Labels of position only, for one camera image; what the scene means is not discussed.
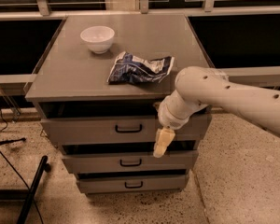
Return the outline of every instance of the bottom drawer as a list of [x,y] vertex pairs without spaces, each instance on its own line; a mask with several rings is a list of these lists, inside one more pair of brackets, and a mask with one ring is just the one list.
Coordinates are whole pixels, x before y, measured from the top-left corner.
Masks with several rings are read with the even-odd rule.
[[82,193],[131,192],[144,190],[184,189],[189,175],[129,176],[128,178],[82,179],[77,186]]

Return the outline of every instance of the cabinet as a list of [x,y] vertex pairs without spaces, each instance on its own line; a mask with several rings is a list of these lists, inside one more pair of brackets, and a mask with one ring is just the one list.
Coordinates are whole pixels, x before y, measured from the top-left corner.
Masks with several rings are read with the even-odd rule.
[[[79,39],[82,30],[98,24],[116,31],[110,51],[102,55],[89,52]],[[162,24],[158,31],[156,24]],[[180,68],[190,62],[207,66],[195,42],[188,20],[179,15],[67,18],[26,99],[34,103],[50,142],[62,152],[64,166],[82,193],[187,185],[210,114],[192,116],[162,158],[152,154],[161,128],[156,104],[174,90]],[[175,67],[158,84],[107,84],[116,56],[127,49],[146,59],[175,56]]]

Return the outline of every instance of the black metal leg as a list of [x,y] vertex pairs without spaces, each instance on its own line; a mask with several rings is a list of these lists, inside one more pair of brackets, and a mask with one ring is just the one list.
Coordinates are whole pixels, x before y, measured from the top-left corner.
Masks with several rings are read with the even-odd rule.
[[24,205],[21,209],[21,213],[20,213],[20,216],[19,216],[18,222],[17,222],[18,224],[25,223],[25,221],[26,221],[26,218],[28,216],[31,204],[34,200],[35,193],[36,193],[37,188],[38,188],[40,178],[41,178],[44,170],[46,169],[47,160],[48,160],[48,156],[43,156],[40,163],[39,163],[39,166],[38,166],[36,174],[35,174],[34,181],[33,181],[32,185],[30,187],[30,191],[28,192],[28,195],[25,199],[25,203],[24,203]]

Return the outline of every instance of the gray countertop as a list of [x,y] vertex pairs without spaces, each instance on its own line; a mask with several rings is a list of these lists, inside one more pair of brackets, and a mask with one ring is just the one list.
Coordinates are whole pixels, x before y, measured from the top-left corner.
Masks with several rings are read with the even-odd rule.
[[[111,49],[101,55],[80,39],[87,27],[115,30]],[[170,76],[160,83],[109,85],[116,57],[127,51],[143,59],[174,56]],[[32,102],[162,98],[175,89],[176,73],[187,66],[208,67],[184,15],[92,15],[67,18],[26,99]]]

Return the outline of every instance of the top drawer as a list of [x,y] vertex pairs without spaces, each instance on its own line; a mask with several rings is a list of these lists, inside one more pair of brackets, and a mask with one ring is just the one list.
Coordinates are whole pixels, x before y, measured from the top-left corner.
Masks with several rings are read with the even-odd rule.
[[[192,116],[189,123],[176,131],[175,140],[202,139],[210,119],[209,114]],[[153,142],[161,128],[155,116],[42,119],[41,124],[50,142],[58,146]]]

